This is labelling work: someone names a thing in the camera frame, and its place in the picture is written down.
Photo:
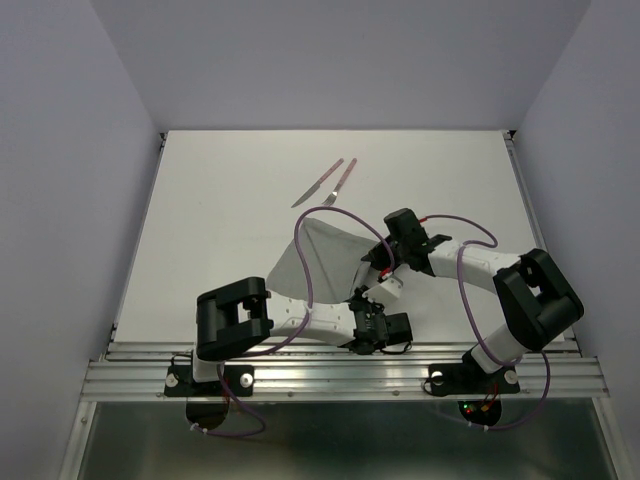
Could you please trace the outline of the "grey cloth napkin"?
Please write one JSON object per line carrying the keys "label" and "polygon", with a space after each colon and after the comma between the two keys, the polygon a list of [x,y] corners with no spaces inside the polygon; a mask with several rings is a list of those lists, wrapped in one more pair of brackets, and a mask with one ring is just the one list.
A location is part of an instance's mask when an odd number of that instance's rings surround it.
{"label": "grey cloth napkin", "polygon": [[[337,304],[362,285],[369,264],[361,258],[377,242],[317,219],[304,219],[299,244],[307,261],[314,301]],[[285,297],[308,298],[306,277],[294,243],[290,243],[266,279],[266,287]]]}

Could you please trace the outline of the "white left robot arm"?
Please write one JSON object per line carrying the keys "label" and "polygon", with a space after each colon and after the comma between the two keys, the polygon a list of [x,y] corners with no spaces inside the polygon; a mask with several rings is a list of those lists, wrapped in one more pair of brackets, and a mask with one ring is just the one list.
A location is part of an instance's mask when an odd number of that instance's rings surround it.
{"label": "white left robot arm", "polygon": [[402,283],[390,278],[369,290],[359,288],[347,301],[315,303],[266,289],[265,280],[249,277],[206,292],[196,300],[196,342],[188,382],[199,393],[215,392],[222,382],[220,363],[239,359],[269,338],[310,339],[370,355],[413,341],[405,313],[387,315]]}

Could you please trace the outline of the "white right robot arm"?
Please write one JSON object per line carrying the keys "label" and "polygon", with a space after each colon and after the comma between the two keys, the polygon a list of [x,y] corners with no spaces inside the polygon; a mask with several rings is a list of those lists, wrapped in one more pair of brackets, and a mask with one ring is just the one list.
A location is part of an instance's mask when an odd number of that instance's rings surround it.
{"label": "white right robot arm", "polygon": [[[429,235],[422,219],[407,208],[387,215],[389,235],[362,258],[382,277],[406,265],[434,278],[454,279],[477,344],[460,366],[463,384],[482,390],[502,367],[512,367],[527,352],[541,352],[584,316],[584,306],[550,254],[534,248],[525,254],[501,253],[497,238],[473,221],[489,238],[458,241]],[[504,324],[491,335],[480,334],[465,286],[497,296]]]}

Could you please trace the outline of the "pink handled fork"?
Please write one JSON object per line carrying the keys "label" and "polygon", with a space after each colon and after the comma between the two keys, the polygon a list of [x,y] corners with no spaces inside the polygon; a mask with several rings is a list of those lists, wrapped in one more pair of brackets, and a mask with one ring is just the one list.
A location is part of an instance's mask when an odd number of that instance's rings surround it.
{"label": "pink handled fork", "polygon": [[347,179],[349,178],[351,172],[353,171],[353,169],[355,168],[357,163],[358,163],[358,159],[357,158],[353,158],[349,162],[346,170],[341,175],[338,183],[335,185],[335,187],[332,190],[332,192],[322,202],[323,206],[333,206],[334,205],[334,203],[336,202],[336,200],[337,200],[337,198],[339,196],[339,193],[340,193],[341,189],[343,188],[344,184],[346,183]]}

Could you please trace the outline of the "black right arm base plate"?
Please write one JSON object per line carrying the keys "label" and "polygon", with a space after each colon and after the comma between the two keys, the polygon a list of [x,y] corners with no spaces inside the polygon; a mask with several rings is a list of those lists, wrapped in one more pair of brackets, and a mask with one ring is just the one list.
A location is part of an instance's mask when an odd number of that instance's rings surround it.
{"label": "black right arm base plate", "polygon": [[520,392],[518,375],[513,367],[501,367],[486,373],[473,363],[431,364],[422,389],[434,397],[450,395],[517,394]]}

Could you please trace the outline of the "pink handled knife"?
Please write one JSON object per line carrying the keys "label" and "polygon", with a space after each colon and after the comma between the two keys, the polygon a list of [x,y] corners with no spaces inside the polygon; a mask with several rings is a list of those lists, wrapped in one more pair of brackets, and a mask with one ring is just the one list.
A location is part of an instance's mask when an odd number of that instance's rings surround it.
{"label": "pink handled knife", "polygon": [[306,202],[320,186],[344,163],[344,159],[338,159],[314,184],[312,184],[292,205],[296,208]]}

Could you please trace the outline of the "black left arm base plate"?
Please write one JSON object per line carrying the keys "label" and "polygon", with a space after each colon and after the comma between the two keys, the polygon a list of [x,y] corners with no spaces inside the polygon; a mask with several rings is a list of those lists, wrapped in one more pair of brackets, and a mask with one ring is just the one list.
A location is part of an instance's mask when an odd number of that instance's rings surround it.
{"label": "black left arm base plate", "polygon": [[[227,365],[223,367],[223,380],[236,397],[251,397],[254,373],[255,369],[251,365]],[[193,376],[191,360],[187,363],[177,363],[172,358],[165,375],[163,395],[168,398],[208,398],[223,397],[228,393],[223,388],[216,366],[213,366],[211,380],[199,382]]]}

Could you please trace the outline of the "aluminium mounting rail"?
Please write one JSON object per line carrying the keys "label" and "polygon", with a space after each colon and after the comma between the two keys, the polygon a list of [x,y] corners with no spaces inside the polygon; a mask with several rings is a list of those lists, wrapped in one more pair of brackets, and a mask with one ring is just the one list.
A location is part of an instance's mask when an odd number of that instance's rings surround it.
{"label": "aluminium mounting rail", "polygon": [[[469,343],[416,342],[403,355],[358,356],[311,342],[294,343],[270,355],[248,359],[254,368],[254,402],[414,401],[426,399],[421,388],[429,368],[454,362]],[[86,402],[165,400],[171,364],[185,365],[184,343],[112,344],[89,364],[81,389]],[[518,398],[537,399],[548,386],[557,398],[606,398],[609,395],[600,364],[582,356],[573,340],[554,342],[547,356],[528,354],[517,365]]]}

